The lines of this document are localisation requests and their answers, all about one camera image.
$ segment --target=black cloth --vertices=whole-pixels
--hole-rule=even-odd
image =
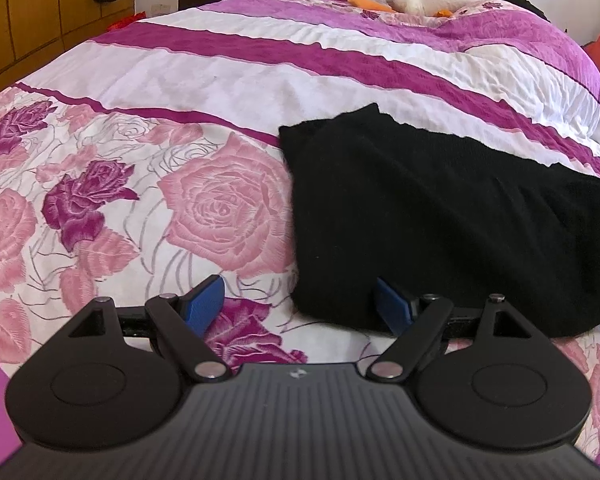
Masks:
[[[481,307],[500,292],[548,336],[600,323],[600,179],[398,124],[377,105],[280,128],[300,312],[386,330],[376,277]]]

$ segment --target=purple rose print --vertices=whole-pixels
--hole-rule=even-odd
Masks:
[[[16,108],[0,119],[0,155],[11,153],[11,150],[22,142],[24,134],[42,130],[48,126],[46,116],[55,111],[51,101],[39,101],[23,108]]]
[[[234,372],[244,363],[305,363],[299,350],[282,349],[282,338],[261,323],[271,310],[268,304],[224,298],[218,317],[206,330],[205,342]]]
[[[60,230],[60,241],[67,251],[81,240],[95,240],[104,227],[100,206],[123,198],[138,200],[135,191],[124,187],[134,172],[113,160],[92,160],[78,178],[62,177],[49,191],[42,214],[52,229]]]
[[[380,17],[380,14],[365,9],[362,12],[360,12],[360,16],[362,16],[363,18],[369,18],[371,20],[377,20]]]

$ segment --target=red object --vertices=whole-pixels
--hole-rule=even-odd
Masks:
[[[119,28],[125,28],[127,25],[131,25],[133,22],[144,20],[145,18],[146,12],[138,12],[138,14],[134,14],[133,16],[127,16],[126,18],[122,18],[120,21],[109,25],[109,27],[107,27],[107,32],[118,30]]]

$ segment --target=orange stuffed toy part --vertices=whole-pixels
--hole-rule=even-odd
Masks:
[[[373,0],[347,0],[351,5],[365,10],[383,10],[384,12],[395,12],[391,7],[385,4],[379,4]]]

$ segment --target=blue grip pad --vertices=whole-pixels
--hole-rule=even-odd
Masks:
[[[222,310],[223,303],[224,280],[218,276],[189,301],[184,311],[184,321],[198,337],[202,337]]]
[[[409,301],[381,278],[378,278],[374,287],[374,304],[378,314],[396,337],[414,322]]]

